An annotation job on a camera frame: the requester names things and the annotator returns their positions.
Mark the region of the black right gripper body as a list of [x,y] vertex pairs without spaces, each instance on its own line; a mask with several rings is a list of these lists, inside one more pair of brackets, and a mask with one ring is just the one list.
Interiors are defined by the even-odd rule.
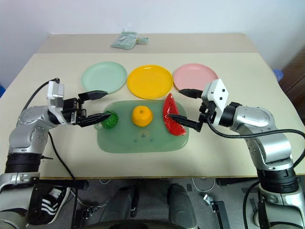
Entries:
[[200,123],[207,123],[207,119],[211,120],[211,123],[214,122],[216,115],[216,104],[214,101],[204,100],[200,106],[200,116],[198,121]]

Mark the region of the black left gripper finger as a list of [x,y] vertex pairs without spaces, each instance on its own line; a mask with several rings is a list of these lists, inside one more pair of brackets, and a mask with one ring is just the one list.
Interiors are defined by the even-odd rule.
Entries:
[[78,94],[78,97],[82,101],[88,101],[88,100],[101,99],[104,96],[106,96],[107,94],[108,93],[106,91],[95,90],[95,91],[89,91],[86,93]]
[[111,113],[98,113],[89,115],[87,117],[77,117],[75,123],[72,123],[72,125],[79,125],[80,127],[95,125],[107,120],[111,115]]

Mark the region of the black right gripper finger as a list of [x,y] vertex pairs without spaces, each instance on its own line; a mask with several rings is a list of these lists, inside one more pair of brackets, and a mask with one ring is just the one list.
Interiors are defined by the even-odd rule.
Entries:
[[197,89],[181,89],[181,90],[179,90],[179,93],[181,93],[187,97],[197,99],[197,98],[202,97],[203,92],[201,90],[197,90]]
[[189,127],[194,129],[197,132],[201,131],[202,125],[203,125],[203,120],[202,118],[199,118],[198,121],[193,121],[188,119],[186,116],[182,116],[179,114],[168,114],[170,118],[172,118],[174,121],[179,123],[180,125]]

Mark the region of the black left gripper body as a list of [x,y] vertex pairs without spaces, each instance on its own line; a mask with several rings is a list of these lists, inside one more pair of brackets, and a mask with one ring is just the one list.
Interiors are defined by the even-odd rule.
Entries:
[[86,109],[83,108],[84,101],[80,98],[64,100],[62,115],[66,122],[71,125],[82,125],[87,117]]

